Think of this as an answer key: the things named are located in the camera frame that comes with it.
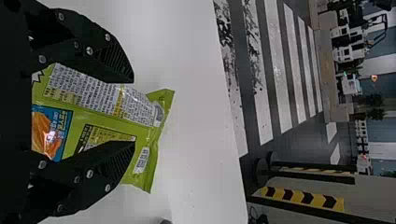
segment white stripe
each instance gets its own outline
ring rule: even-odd
[[[265,80],[264,62],[262,59],[262,42],[259,30],[259,19],[255,0],[242,0],[244,7],[245,28],[249,31],[247,43],[258,54],[249,53],[250,67],[254,81],[254,100],[256,105],[257,125],[260,143],[264,145],[273,139],[270,106],[268,103],[267,83]]]
[[[338,165],[338,162],[340,162],[340,159],[341,159],[340,144],[337,143],[337,146],[335,146],[335,149],[332,152],[332,156],[330,157],[330,164],[331,165]]]
[[[291,129],[290,102],[288,83],[286,81],[285,61],[283,58],[282,40],[280,38],[279,17],[277,14],[277,1],[266,0],[265,13],[267,17],[268,33],[270,38],[271,56],[274,68],[276,85],[277,108],[279,111],[280,131]]]
[[[227,23],[230,15],[230,8],[226,0],[215,0],[220,6],[220,10],[217,11],[216,16],[219,20]],[[233,116],[233,131],[235,133],[235,141],[236,146],[238,148],[238,155],[242,157],[248,154],[248,142],[245,132],[245,121],[244,121],[244,113],[242,110],[242,100],[241,100],[241,92],[239,90],[239,85],[237,83],[237,71],[234,69],[235,61],[235,49],[234,44],[229,47],[228,45],[221,45],[221,54],[223,58],[223,62],[229,65],[229,69],[226,69],[226,82],[229,88],[229,97],[230,97],[230,105],[231,105],[231,113]]]
[[[392,11],[382,10],[382,11],[364,16],[364,19],[369,20],[370,18],[372,18],[374,16],[379,16],[384,13],[386,13],[388,15],[388,28],[396,26],[396,7],[393,7]],[[383,29],[385,29],[384,25],[372,26],[367,30],[367,34],[369,34],[371,32],[375,32],[375,31],[383,30]]]
[[[326,125],[327,142],[330,143],[337,133],[337,124],[334,122]]]
[[[304,96],[303,96],[303,83],[301,81],[300,64],[299,64],[300,58],[298,56],[297,37],[294,27],[294,15],[291,8],[289,8],[286,4],[283,5],[285,7],[286,28],[288,31],[291,72],[293,74],[293,85],[294,85],[294,93],[295,93],[294,95],[296,98],[297,118],[298,118],[298,122],[302,123],[306,120],[306,115],[305,115]]]
[[[306,86],[306,93],[308,95],[309,115],[312,118],[316,115],[316,111],[315,111],[315,102],[314,102],[314,90],[312,88],[310,62],[308,57],[308,46],[306,44],[305,22],[299,17],[298,24],[300,27],[301,47],[303,50],[305,86]]]
[[[318,71],[318,59],[317,59],[317,48],[315,45],[314,31],[308,26],[309,42],[311,44],[311,54],[312,54],[312,65],[314,67],[314,80],[315,89],[317,90],[317,100],[318,100],[318,111],[319,113],[323,111],[323,105],[321,102],[321,92],[320,92],[320,79]]]

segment plastic packaging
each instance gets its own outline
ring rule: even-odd
[[[34,73],[32,85],[32,150],[60,161],[110,140],[136,140],[121,183],[150,192],[173,91],[145,95],[59,63]]]

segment zebra crossing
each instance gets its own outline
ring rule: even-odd
[[[214,5],[242,157],[251,135],[262,146],[322,112],[314,32],[281,0],[214,0]],[[242,85],[246,78],[250,86]]]

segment floor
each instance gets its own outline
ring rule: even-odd
[[[324,122],[308,1],[214,3],[246,195],[259,188],[253,164],[268,151],[348,164],[348,124]]]

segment food image on package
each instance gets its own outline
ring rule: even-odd
[[[32,149],[60,161],[73,112],[43,105],[32,105]]]

